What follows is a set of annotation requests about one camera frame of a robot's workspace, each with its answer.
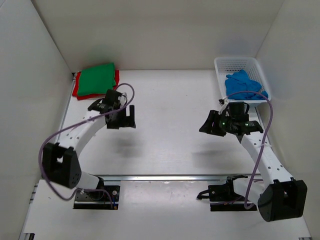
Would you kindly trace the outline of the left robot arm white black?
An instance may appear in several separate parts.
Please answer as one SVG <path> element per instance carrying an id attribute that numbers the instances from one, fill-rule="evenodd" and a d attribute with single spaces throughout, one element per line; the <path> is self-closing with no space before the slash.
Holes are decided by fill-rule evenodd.
<path id="1" fill-rule="evenodd" d="M 102 128 L 136 128 L 135 106 L 129 106 L 127 94 L 107 90 L 104 98 L 94 101 L 80 123 L 70 128 L 56 143 L 46 143 L 42 151 L 42 167 L 50 182 L 69 189 L 85 189 L 93 199 L 104 195 L 100 177 L 81 170 L 79 156 L 87 143 Z"/>

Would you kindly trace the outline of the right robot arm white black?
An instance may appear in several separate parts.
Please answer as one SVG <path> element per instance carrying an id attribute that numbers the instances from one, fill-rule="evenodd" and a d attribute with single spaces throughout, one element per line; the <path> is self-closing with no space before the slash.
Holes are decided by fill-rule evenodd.
<path id="1" fill-rule="evenodd" d="M 211 110 L 199 132 L 224 137 L 237 137 L 249 153 L 259 172 L 250 177 L 238 174 L 225 183 L 209 185 L 198 194 L 198 200 L 208 199 L 212 211 L 259 211 L 266 222 L 300 218 L 303 215 L 307 185 L 296 180 L 280 163 L 267 141 L 266 130 L 256 120 L 249 119 L 248 103 L 220 99 L 220 110 Z"/>

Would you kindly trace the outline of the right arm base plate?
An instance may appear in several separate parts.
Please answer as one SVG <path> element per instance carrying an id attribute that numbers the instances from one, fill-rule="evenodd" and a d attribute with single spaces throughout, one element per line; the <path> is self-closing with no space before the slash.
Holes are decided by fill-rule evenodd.
<path id="1" fill-rule="evenodd" d="M 245 212 L 257 211 L 257 206 L 254 205 L 250 209 L 244 206 L 245 197 L 235 193 L 234 181 L 237 179 L 247 179 L 246 175 L 231 175 L 226 178 L 223 184 L 211 184 L 204 191 L 201 191 L 196 199 L 201 201 L 209 200 L 211 212 Z"/>

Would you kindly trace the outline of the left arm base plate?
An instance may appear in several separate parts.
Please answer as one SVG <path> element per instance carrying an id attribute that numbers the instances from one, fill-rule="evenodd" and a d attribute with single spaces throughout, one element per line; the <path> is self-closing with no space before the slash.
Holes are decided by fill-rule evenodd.
<path id="1" fill-rule="evenodd" d="M 75 210 L 117 210 L 120 199 L 120 185 L 105 185 L 104 192 L 80 192 L 75 194 L 73 209 Z"/>

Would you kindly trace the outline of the green t shirt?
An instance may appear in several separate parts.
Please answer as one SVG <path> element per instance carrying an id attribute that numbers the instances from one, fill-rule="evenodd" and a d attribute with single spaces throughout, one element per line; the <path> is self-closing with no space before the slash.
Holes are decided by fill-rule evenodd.
<path id="1" fill-rule="evenodd" d="M 113 90 L 115 70 L 113 62 L 82 70 L 78 84 L 78 95 L 105 94 L 107 90 Z"/>

